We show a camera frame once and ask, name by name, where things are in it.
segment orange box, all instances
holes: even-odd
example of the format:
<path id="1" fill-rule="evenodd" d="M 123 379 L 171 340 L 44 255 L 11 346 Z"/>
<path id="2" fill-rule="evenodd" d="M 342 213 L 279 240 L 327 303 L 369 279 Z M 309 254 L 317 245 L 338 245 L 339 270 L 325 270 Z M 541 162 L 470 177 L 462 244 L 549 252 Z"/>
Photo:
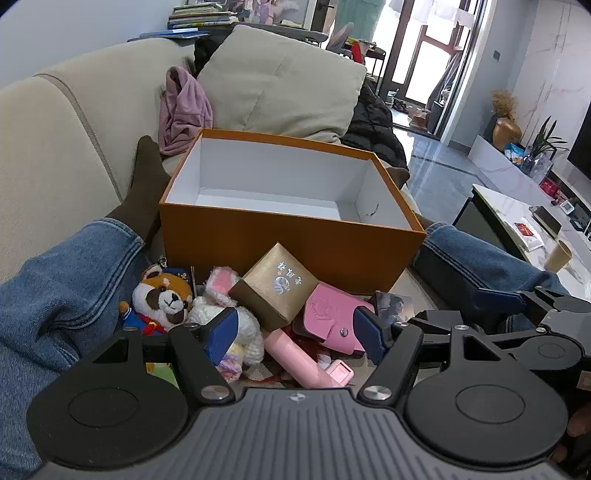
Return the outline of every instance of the orange box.
<path id="1" fill-rule="evenodd" d="M 388 291 L 426 233 L 372 152 L 204 129 L 160 201 L 169 265 L 244 275 L 281 243 L 316 278 Z"/>

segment hand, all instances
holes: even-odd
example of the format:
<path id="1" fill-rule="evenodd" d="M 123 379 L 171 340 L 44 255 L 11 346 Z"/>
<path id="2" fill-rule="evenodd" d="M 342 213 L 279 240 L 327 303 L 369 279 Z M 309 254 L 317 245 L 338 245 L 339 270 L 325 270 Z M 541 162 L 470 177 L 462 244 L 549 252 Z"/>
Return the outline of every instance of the hand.
<path id="1" fill-rule="evenodd" d="M 591 432 L 591 402 L 579 408 L 569 420 L 566 432 L 571 437 L 580 437 L 585 433 Z M 568 451 L 564 445 L 558 445 L 550 457 L 556 463 L 563 462 Z"/>

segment chair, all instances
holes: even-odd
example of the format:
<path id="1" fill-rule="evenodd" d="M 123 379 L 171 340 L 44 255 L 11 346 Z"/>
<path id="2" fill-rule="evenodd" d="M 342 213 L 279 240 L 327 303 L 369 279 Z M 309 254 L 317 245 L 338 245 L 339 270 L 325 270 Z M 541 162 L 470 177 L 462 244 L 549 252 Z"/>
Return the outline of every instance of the chair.
<path id="1" fill-rule="evenodd" d="M 343 48 L 351 30 L 353 30 L 353 22 L 347 23 L 338 32 L 333 32 L 329 38 L 329 42 L 326 44 L 326 50 L 351 58 L 350 50 Z"/>

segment pink wallet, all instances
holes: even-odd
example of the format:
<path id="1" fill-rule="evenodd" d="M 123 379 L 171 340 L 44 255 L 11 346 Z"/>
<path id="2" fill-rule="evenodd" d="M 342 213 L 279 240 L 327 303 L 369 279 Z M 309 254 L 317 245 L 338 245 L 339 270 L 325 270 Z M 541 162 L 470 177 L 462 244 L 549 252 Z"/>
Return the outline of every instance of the pink wallet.
<path id="1" fill-rule="evenodd" d="M 359 306 L 374 311 L 366 301 L 320 282 L 306 301 L 303 328 L 331 350 L 348 355 L 364 352 L 353 332 L 353 311 Z"/>

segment pink bottle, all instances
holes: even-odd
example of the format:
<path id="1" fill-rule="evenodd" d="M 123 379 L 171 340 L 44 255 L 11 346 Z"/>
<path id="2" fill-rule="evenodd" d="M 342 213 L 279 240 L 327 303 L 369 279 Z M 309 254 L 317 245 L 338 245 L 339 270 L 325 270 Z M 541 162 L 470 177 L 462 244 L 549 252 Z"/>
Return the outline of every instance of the pink bottle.
<path id="1" fill-rule="evenodd" d="M 354 375 L 342 360 L 335 360 L 322 370 L 281 329 L 273 330 L 265 338 L 265 350 L 304 388 L 342 388 Z"/>

